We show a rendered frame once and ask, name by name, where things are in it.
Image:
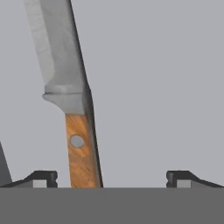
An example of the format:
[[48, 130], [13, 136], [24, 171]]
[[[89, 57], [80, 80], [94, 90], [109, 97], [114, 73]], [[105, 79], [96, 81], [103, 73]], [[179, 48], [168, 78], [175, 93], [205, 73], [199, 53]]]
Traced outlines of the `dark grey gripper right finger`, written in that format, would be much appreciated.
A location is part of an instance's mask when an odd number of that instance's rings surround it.
[[168, 171], [166, 173], [167, 188], [194, 188], [194, 187], [214, 187], [223, 188], [213, 182], [198, 178], [190, 171]]

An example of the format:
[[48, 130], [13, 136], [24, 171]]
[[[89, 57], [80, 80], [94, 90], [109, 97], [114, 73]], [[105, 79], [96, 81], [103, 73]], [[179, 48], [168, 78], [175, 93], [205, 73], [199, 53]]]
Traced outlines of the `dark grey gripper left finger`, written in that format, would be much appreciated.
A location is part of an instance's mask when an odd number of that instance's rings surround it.
[[57, 178], [56, 171], [34, 171], [24, 179], [1, 185], [1, 188], [57, 188]]

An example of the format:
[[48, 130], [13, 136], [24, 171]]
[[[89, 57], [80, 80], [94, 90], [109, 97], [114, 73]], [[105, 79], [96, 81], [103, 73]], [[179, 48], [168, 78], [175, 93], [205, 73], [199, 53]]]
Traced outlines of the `wooden-handled steel knife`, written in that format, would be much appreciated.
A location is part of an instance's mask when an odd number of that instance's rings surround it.
[[71, 0], [24, 0], [43, 98], [65, 114], [71, 186], [102, 188], [94, 104]]

